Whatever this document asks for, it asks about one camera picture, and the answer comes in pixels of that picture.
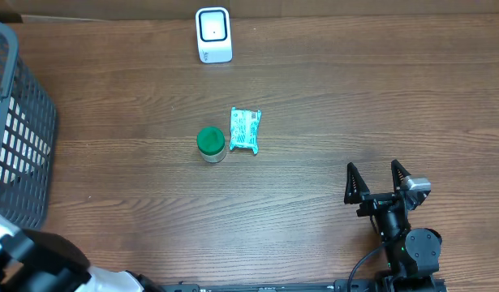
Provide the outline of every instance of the wooden table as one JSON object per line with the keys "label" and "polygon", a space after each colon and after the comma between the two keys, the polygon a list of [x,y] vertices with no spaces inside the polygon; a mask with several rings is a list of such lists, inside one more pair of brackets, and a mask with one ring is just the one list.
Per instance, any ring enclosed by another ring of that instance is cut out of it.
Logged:
{"label": "wooden table", "polygon": [[[203,65],[192,20],[12,26],[58,107],[45,230],[161,283],[332,281],[378,245],[343,204],[346,163],[432,193],[451,291],[499,291],[499,15],[233,19]],[[201,160],[196,134],[261,109],[260,152]],[[375,258],[357,277],[385,268]]]}

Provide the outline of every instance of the black cable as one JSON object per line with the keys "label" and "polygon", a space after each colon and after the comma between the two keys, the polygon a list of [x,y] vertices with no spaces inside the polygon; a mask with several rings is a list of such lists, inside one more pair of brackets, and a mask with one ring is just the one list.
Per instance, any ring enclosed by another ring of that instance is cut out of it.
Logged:
{"label": "black cable", "polygon": [[355,267],[352,269],[350,276],[348,277],[348,281],[346,282],[346,292],[352,292],[352,280],[354,279],[354,275],[357,272],[357,269],[361,266],[361,264],[363,264],[365,261],[367,261],[370,257],[374,256],[377,252],[381,251],[383,248],[387,247],[391,243],[396,242],[397,239],[399,239],[401,237],[402,233],[404,233],[404,231],[407,229],[408,224],[409,224],[408,223],[408,208],[406,206],[406,199],[404,198],[404,196],[401,196],[401,201],[402,201],[402,204],[404,205],[404,226],[389,241],[383,242],[379,247],[377,247],[373,251],[370,251],[367,255],[365,255],[363,257],[363,259],[361,259],[359,262],[357,262]]}

